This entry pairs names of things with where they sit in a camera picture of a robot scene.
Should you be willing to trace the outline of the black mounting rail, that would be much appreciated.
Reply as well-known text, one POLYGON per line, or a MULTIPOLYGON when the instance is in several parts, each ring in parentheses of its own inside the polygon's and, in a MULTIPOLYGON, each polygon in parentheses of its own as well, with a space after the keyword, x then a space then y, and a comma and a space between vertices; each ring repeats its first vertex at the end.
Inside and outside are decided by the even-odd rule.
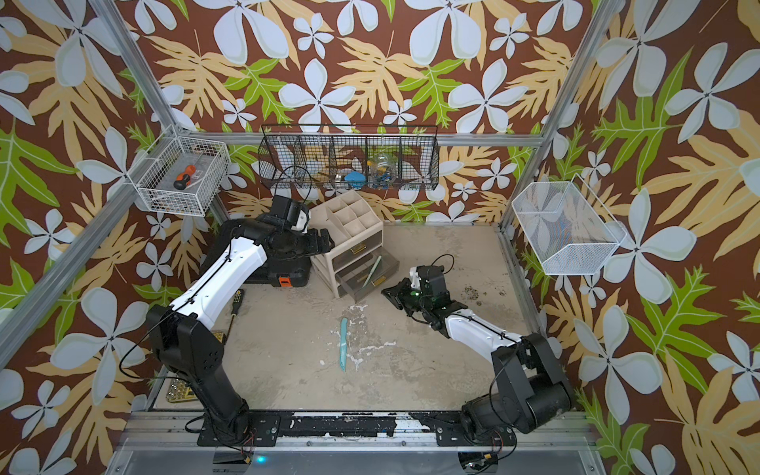
POLYGON ((192 420, 199 427, 186 426, 188 433, 198 437, 202 447, 275 447, 287 437, 291 439, 392 439, 401 441, 405 435, 430 435, 438 447, 513 447, 517 436, 505 426, 478 429, 473 421, 457 411, 411 412, 294 412, 251 411, 247 427, 239 439, 224 437, 213 429, 207 416, 192 420))

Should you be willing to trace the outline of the beige plastic drawer organizer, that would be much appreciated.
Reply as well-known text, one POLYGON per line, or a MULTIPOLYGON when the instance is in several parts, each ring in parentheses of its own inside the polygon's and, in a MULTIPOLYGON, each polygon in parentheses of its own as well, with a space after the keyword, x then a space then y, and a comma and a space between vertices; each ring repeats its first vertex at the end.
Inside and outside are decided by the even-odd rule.
POLYGON ((350 296, 359 303, 386 285, 399 270, 399 260, 384 247, 384 225, 357 192, 350 191, 310 211, 312 229, 329 231, 334 249, 311 258, 313 273, 336 298, 350 296), (378 255, 382 261, 362 288, 378 255))

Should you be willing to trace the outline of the orange black screwdriver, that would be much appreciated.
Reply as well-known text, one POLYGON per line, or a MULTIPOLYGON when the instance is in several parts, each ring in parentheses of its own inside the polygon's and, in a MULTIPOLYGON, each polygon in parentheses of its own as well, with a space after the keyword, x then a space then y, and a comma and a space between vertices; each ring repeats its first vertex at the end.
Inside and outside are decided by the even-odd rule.
POLYGON ((176 180, 173 182, 173 187, 176 190, 182 191, 185 190, 192 178, 193 175, 196 173, 197 168, 195 165, 188 165, 177 177, 176 180))

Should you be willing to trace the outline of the blue fruit knife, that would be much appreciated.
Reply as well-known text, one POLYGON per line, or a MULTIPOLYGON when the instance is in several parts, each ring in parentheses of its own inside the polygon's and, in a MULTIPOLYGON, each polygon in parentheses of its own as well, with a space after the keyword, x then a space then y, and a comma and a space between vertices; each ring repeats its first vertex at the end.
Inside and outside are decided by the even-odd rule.
POLYGON ((340 369, 346 371, 346 364, 348 363, 348 319, 342 318, 340 321, 340 369))

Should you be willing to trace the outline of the blue item in basket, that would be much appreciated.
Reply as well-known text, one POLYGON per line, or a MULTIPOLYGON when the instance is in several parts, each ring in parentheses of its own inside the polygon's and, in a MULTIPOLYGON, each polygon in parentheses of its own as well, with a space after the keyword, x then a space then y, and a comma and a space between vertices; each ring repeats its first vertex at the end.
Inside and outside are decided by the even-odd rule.
POLYGON ((364 188, 367 183, 366 175, 359 171, 352 171, 344 176, 344 183, 352 189, 364 188))

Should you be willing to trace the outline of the yellow screwdriver bit set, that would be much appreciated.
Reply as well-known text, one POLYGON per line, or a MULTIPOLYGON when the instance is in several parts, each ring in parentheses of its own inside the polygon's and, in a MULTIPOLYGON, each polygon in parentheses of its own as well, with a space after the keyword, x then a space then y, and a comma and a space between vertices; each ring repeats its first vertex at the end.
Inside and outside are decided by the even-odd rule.
POLYGON ((179 404, 196 401, 197 397, 192 388, 184 381, 174 379, 167 389, 166 401, 170 404, 179 404))

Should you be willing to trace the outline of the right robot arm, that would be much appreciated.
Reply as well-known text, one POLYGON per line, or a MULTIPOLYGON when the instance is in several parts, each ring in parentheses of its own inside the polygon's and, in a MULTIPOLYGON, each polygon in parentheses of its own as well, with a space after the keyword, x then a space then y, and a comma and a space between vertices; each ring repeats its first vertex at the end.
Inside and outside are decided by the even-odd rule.
POLYGON ((469 441, 495 433, 531 433, 570 411, 569 380, 548 340, 539 332, 521 336, 480 318, 447 292, 415 288, 409 278, 381 291, 397 310, 488 360, 494 375, 485 395, 463 404, 456 429, 469 441))

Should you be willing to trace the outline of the green fruit knife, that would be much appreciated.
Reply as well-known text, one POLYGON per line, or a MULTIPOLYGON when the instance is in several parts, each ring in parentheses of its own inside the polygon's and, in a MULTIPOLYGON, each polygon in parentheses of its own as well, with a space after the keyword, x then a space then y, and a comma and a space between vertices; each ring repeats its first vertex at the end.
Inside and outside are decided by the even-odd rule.
POLYGON ((372 264, 372 267, 370 267, 370 271, 368 272, 368 275, 366 276, 366 279, 364 280, 362 288, 366 287, 369 284, 373 274, 375 273, 376 269, 378 269, 378 266, 380 265, 382 261, 382 257, 383 257, 382 255, 378 255, 378 257, 376 257, 376 259, 374 260, 374 263, 372 264))

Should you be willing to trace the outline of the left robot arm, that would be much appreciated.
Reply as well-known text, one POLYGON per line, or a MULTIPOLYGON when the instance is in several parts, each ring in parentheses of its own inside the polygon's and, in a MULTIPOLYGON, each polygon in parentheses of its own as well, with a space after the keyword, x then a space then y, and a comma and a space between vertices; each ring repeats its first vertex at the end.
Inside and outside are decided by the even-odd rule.
POLYGON ((192 389, 206 427, 222 445, 249 438, 249 406, 223 368, 224 346, 213 328, 245 281, 269 261, 328 253, 326 230, 294 231, 256 219, 227 221, 207 255, 200 278, 168 306, 148 311, 148 339, 156 359, 192 389))

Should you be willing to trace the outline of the white mesh corner basket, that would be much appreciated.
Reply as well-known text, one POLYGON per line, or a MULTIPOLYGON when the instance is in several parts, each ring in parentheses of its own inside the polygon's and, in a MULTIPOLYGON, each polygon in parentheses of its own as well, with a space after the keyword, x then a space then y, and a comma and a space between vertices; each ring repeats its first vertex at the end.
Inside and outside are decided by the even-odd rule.
POLYGON ((512 207, 549 276, 594 274, 627 238, 625 226, 578 174, 569 181, 532 182, 512 207))

